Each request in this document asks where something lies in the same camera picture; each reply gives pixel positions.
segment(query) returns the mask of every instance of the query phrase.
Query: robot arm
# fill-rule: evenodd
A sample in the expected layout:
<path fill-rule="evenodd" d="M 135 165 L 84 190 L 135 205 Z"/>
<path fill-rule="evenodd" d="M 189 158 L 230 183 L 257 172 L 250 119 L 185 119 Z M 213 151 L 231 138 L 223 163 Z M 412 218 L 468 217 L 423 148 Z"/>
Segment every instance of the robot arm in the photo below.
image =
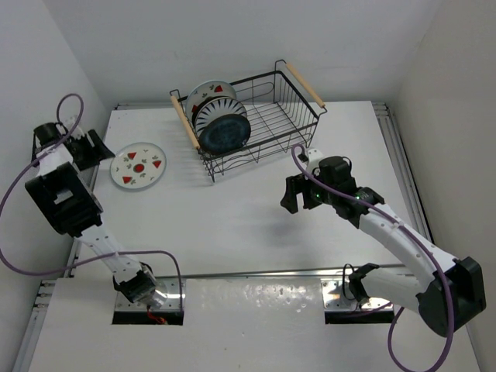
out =
<path fill-rule="evenodd" d="M 62 137 L 55 123 L 35 129 L 33 156 L 49 154 L 40 161 L 39 173 L 26 182 L 26 190 L 48 222 L 59 234 L 69 234 L 89 246 L 97 255 L 115 253 L 103 260 L 114 278 L 114 288 L 130 302 L 159 308 L 166 300 L 148 265 L 135 256 L 119 255 L 124 249 L 102 221 L 103 209 L 81 178 L 79 169 L 98 165 L 113 157 L 94 131 L 53 149 Z"/>
<path fill-rule="evenodd" d="M 413 274 L 398 276 L 389 270 L 368 263 L 350 275 L 350 290 L 357 301 L 369 297 L 385 298 L 420 314 L 424 322 L 437 334 L 447 334 L 447 303 L 437 269 L 426 253 L 405 234 L 407 229 L 415 238 L 428 247 L 439 262 L 449 281 L 455 314 L 455 330 L 466 324 L 486 307 L 484 282 L 480 265 L 468 257 L 458 260 L 455 256 L 431 244 L 427 239 L 406 225 L 384 199 L 371 188 L 357 187 L 351 175 L 351 161 L 345 157 L 324 157 L 316 149 L 299 156 L 307 164 L 307 172 L 323 184 L 353 199 L 342 198 L 331 193 L 303 174 L 286 179 L 286 193 L 281 206 L 290 213 L 298 211 L 296 195 L 303 194 L 303 208 L 313 209 L 321 204 L 331 205 L 343 219 L 364 231 L 392 252 Z M 388 215 L 360 204 L 365 201 Z"/>

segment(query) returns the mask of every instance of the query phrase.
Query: white table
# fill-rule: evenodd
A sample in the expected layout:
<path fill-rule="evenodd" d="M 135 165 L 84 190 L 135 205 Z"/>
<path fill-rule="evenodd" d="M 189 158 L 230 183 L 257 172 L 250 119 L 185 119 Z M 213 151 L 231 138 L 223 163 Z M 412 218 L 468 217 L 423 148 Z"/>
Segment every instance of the white table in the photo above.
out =
<path fill-rule="evenodd" d="M 327 108 L 312 145 L 325 155 L 348 156 L 358 185 L 373 188 L 409 222 L 371 103 L 329 103 Z M 173 108 L 114 111 L 105 144 L 117 152 L 139 141 L 155 143 L 167 155 L 165 174 L 153 187 L 117 188 L 109 160 L 95 183 L 105 223 L 128 250 L 169 250 L 184 274 L 398 262 L 329 206 L 300 208 L 296 215 L 279 206 L 285 178 L 299 173 L 289 153 L 219 175 L 213 184 Z M 80 257 L 92 255 L 84 247 Z M 156 274 L 174 274 L 166 257 L 143 260 Z M 77 277 L 110 277 L 110 272 L 95 263 L 78 268 Z"/>
<path fill-rule="evenodd" d="M 353 160 L 358 184 L 382 194 L 409 221 L 388 152 L 369 102 L 327 105 L 313 145 Z M 152 188 L 129 193 L 98 171 L 95 194 L 105 220 L 129 250 L 164 248 L 185 274 L 338 267 L 345 262 L 395 264 L 386 249 L 330 207 L 290 215 L 279 206 L 284 179 L 298 171 L 288 154 L 212 182 L 172 108 L 116 111 L 105 139 L 118 151 L 136 141 L 162 147 L 168 165 Z M 80 258 L 92 256 L 83 247 Z M 156 274 L 175 274 L 147 257 Z M 319 280 L 188 280 L 184 325 L 112 325 L 115 291 L 102 263 L 57 281 L 29 372 L 136 370 L 393 372 L 388 325 L 325 325 Z M 444 339 L 408 311 L 394 350 L 424 370 Z M 477 371 L 465 327 L 440 371 Z"/>

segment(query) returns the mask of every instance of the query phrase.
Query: decorated plate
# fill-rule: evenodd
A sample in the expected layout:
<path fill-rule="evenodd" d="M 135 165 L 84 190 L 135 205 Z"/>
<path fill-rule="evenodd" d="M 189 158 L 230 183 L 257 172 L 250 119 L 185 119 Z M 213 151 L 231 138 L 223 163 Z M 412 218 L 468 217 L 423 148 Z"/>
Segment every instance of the decorated plate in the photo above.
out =
<path fill-rule="evenodd" d="M 237 114 L 248 117 L 243 103 L 232 98 L 216 98 L 210 101 L 207 105 L 200 108 L 194 123 L 195 131 L 198 135 L 202 130 L 215 119 L 228 114 Z"/>
<path fill-rule="evenodd" d="M 167 165 L 165 153 L 152 143 L 124 147 L 110 164 L 110 176 L 121 188 L 141 190 L 155 184 Z"/>
<path fill-rule="evenodd" d="M 193 89 L 184 106 L 186 117 L 192 122 L 193 114 L 208 98 L 226 96 L 236 98 L 236 92 L 230 83 L 220 80 L 206 81 Z"/>

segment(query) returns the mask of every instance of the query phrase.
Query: purple cable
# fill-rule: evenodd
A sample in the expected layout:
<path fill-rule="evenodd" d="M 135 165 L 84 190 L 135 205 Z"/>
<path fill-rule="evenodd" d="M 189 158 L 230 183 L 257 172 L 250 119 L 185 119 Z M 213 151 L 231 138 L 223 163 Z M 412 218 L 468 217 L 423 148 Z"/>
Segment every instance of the purple cable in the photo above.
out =
<path fill-rule="evenodd" d="M 321 181 L 317 180 L 315 177 L 313 177 L 312 174 L 307 172 L 306 169 L 303 168 L 303 166 L 300 164 L 298 161 L 297 155 L 296 155 L 296 149 L 299 148 L 301 149 L 302 152 L 305 151 L 304 147 L 300 144 L 296 144 L 291 148 L 291 155 L 293 156 L 293 161 L 296 164 L 296 167 L 314 184 L 317 184 L 324 190 L 333 193 L 334 195 L 338 195 L 341 198 L 348 199 L 352 202 L 356 202 L 357 204 L 363 205 L 368 207 L 369 209 L 372 209 L 373 211 L 379 213 L 383 217 L 385 217 L 389 222 L 391 223 L 398 223 L 398 221 L 392 216 L 387 214 L 386 212 L 380 210 L 376 206 L 372 205 L 371 203 L 367 203 L 363 200 L 356 199 L 351 195 L 347 195 L 342 193 L 341 191 L 337 191 L 333 188 L 330 188 L 326 184 L 323 184 Z M 441 280 L 441 283 L 443 284 L 443 290 L 444 294 L 446 296 L 446 303 L 448 304 L 448 334 L 446 336 L 446 343 L 444 345 L 443 351 L 441 352 L 441 355 L 439 356 L 439 359 L 434 363 L 432 367 L 430 367 L 428 370 L 425 372 L 435 372 L 438 370 L 448 357 L 448 354 L 450 353 L 450 348 L 451 344 L 453 343 L 453 334 L 455 332 L 455 315 L 454 315 L 454 310 L 453 310 L 453 299 L 451 296 L 451 291 L 450 291 L 450 286 L 448 285 L 448 280 L 446 278 L 446 275 L 443 272 L 443 269 L 437 262 L 436 258 L 430 253 L 430 251 L 423 245 L 423 243 L 412 233 L 410 232 L 407 228 L 404 226 L 400 225 L 399 229 L 411 240 L 413 240 L 418 247 L 429 257 L 429 259 L 432 261 L 432 264 L 434 267 L 437 269 L 439 279 Z M 394 326 L 396 326 L 396 322 L 398 321 L 398 318 L 402 314 L 402 312 L 405 310 L 405 308 L 400 308 L 398 311 L 398 314 L 393 319 L 393 322 L 391 323 L 391 327 L 389 329 L 389 333 L 387 335 L 387 349 L 389 351 L 389 355 L 391 356 L 391 359 L 394 361 L 394 363 L 404 372 L 414 372 L 413 370 L 409 370 L 407 367 L 403 366 L 399 360 L 396 358 L 393 352 L 393 346 L 392 346 L 392 336 L 393 336 L 393 330 Z"/>
<path fill-rule="evenodd" d="M 77 99 L 79 99 L 79 103 L 80 103 L 79 115 L 77 115 L 76 121 L 75 121 L 74 125 L 72 126 L 72 128 L 69 129 L 69 131 L 57 143 L 55 143 L 55 145 L 53 146 L 52 149 L 55 149 L 58 146 L 60 146 L 62 143 L 64 143 L 72 135 L 72 133 L 76 130 L 76 127 L 79 125 L 79 122 L 81 121 L 81 117 L 83 116 L 83 111 L 84 111 L 83 98 L 76 93 L 70 93 L 69 95 L 65 95 L 60 100 L 60 102 L 57 106 L 57 121 L 61 122 L 61 120 L 60 120 L 60 107 L 65 102 L 65 100 L 68 99 L 69 97 L 76 97 Z M 49 154 L 49 152 L 47 151 L 47 152 L 41 154 L 40 157 L 38 157 L 37 159 L 33 160 L 30 164 L 28 164 L 21 171 L 21 173 L 19 173 L 19 175 L 11 183 L 11 185 L 7 189 L 7 192 L 3 195 L 2 201 L 0 201 L 0 217 L 2 217 L 5 203 L 7 202 L 7 199 L 9 198 L 10 194 L 12 193 L 12 190 L 14 190 L 14 187 L 19 183 L 19 181 L 24 176 L 24 174 L 26 174 L 27 171 L 29 171 L 29 169 L 31 169 L 32 167 L 35 167 L 48 154 Z M 82 260 L 82 261 L 79 261 L 77 263 L 73 263 L 72 265 L 69 265 L 69 266 L 59 267 L 58 269 L 55 269 L 55 270 L 41 271 L 41 272 L 27 271 L 27 270 L 23 270 L 23 269 L 19 269 L 19 268 L 15 267 L 14 265 L 12 265 L 10 262 L 7 261 L 7 259 L 5 258 L 4 254 L 2 252 L 2 248 L 0 248 L 0 261 L 4 265 L 6 265 L 8 269 L 16 272 L 17 274 L 26 275 L 29 277 L 45 277 L 45 276 L 52 275 L 52 274 L 58 274 L 58 273 L 63 272 L 65 270 L 74 269 L 75 267 L 89 264 L 90 262 L 94 262 L 97 260 L 103 260 L 105 258 L 115 256 L 116 254 L 118 254 L 120 256 L 124 256 L 127 254 L 143 255 L 143 254 L 158 254 L 158 253 L 159 254 L 165 254 L 165 255 L 169 256 L 174 262 L 174 266 L 176 267 L 176 271 L 177 271 L 177 282 L 179 284 L 179 305 L 180 305 L 180 310 L 182 311 L 182 309 L 183 309 L 183 285 L 182 285 L 182 279 L 181 279 L 181 272 L 179 270 L 179 264 L 177 263 L 176 257 L 174 257 L 174 255 L 172 253 L 169 253 L 165 250 L 146 250 L 146 251 L 129 251 L 129 252 L 107 253 L 107 254 L 102 254 L 101 256 L 96 256 L 96 257 L 88 258 L 87 260 Z"/>

